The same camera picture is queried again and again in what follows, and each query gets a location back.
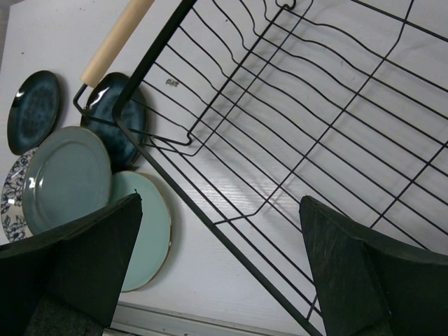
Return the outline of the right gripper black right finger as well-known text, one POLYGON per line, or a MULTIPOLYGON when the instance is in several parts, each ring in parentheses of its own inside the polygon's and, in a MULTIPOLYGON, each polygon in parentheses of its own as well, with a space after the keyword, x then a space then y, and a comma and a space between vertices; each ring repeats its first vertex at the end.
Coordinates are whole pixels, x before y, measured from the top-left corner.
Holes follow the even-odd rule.
POLYGON ((304 245, 327 335, 446 335, 447 257, 365 227, 311 196, 304 245))

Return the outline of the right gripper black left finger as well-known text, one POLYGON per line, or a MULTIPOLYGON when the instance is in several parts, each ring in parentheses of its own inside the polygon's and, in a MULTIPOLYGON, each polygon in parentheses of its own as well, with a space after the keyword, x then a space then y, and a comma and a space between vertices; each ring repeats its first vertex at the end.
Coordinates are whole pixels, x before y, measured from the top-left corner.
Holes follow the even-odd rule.
POLYGON ((112 323, 142 219, 132 193, 1 246, 2 335, 102 335, 112 323))

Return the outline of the light teal flower plate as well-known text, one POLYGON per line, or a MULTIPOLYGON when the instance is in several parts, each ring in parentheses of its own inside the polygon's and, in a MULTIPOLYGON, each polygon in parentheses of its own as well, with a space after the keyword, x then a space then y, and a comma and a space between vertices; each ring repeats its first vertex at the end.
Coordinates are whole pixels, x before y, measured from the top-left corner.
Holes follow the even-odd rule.
POLYGON ((162 193, 147 176, 121 171, 112 177, 110 202, 132 193, 141 196, 142 219, 122 292, 150 282, 165 263, 172 242, 172 219, 162 193))

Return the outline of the large grey-blue plate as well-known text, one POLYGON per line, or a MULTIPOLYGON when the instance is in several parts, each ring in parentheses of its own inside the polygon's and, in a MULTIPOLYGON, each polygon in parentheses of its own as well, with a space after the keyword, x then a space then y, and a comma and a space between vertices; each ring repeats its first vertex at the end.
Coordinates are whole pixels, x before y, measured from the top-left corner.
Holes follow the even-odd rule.
POLYGON ((33 235, 91 214, 109 203, 111 161, 102 140, 65 127, 36 149, 27 168, 22 210, 33 235))

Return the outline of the dark blue plate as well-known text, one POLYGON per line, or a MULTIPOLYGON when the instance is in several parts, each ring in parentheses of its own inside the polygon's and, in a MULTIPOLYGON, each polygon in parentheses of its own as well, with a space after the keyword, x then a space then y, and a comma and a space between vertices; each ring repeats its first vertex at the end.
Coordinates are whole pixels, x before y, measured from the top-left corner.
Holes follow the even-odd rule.
MULTIPOLYGON (((113 172, 129 169, 139 155, 125 133, 111 124, 113 107, 128 80, 129 77, 120 72, 107 74, 92 91, 85 105, 85 112, 97 120, 83 116, 80 122, 82 127, 88 128, 102 140, 108 151, 113 172)), ((149 121, 146 99, 139 88, 124 106, 121 117, 128 128, 137 131, 134 136, 142 142, 148 131, 149 121)))
POLYGON ((30 75, 16 92, 7 122, 7 140, 15 155, 37 147, 54 130, 62 107, 59 78, 49 70, 30 75))

